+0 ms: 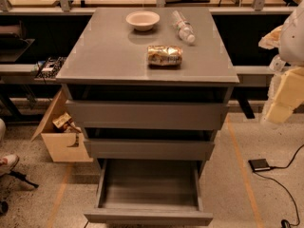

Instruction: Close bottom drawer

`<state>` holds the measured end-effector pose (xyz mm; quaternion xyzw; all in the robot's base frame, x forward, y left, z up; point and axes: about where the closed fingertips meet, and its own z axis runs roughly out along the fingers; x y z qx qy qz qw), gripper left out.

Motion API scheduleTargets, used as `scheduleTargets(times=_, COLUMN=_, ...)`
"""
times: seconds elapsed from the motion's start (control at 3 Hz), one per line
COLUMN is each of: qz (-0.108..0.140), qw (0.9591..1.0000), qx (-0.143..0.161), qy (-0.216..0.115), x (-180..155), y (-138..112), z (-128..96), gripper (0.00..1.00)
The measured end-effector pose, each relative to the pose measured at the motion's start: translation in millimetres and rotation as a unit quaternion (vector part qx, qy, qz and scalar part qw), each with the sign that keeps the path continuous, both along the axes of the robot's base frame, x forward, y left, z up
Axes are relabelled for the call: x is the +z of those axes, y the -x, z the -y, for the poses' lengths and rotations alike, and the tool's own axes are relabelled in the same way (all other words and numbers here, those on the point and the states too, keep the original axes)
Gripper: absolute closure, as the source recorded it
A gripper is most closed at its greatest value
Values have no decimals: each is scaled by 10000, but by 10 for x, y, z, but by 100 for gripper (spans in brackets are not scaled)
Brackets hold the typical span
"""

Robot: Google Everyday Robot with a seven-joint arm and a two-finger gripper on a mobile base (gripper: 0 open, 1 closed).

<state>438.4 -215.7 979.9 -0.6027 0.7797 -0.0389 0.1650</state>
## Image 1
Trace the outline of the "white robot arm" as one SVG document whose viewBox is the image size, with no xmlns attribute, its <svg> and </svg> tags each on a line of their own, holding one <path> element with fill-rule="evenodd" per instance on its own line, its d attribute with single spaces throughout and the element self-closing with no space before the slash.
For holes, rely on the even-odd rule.
<svg viewBox="0 0 304 228">
<path fill-rule="evenodd" d="M 278 54 L 269 65 L 275 75 L 262 110 L 262 122 L 282 124 L 304 103 L 304 1 L 282 26 L 269 32 L 258 45 L 278 48 Z"/>
</svg>

